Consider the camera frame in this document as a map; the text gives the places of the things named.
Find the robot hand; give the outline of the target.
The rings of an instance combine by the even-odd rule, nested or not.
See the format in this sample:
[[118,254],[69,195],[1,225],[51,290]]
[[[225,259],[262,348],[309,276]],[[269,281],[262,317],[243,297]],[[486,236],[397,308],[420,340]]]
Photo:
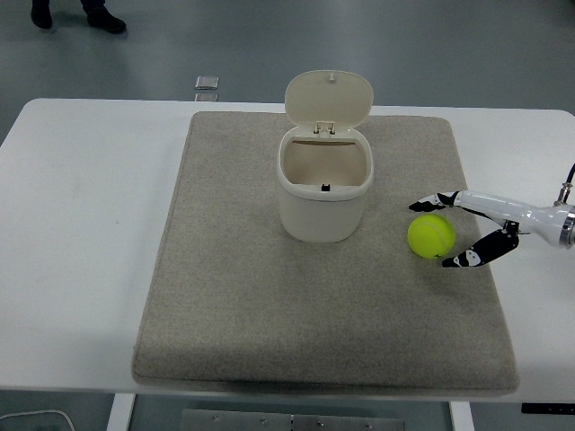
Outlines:
[[423,213],[459,207],[497,223],[500,228],[484,236],[469,249],[444,259],[445,268],[475,268],[491,263],[515,250],[519,236],[534,233],[548,244],[562,249],[574,246],[574,207],[560,203],[552,207],[534,207],[508,198],[470,190],[438,192],[409,205]]

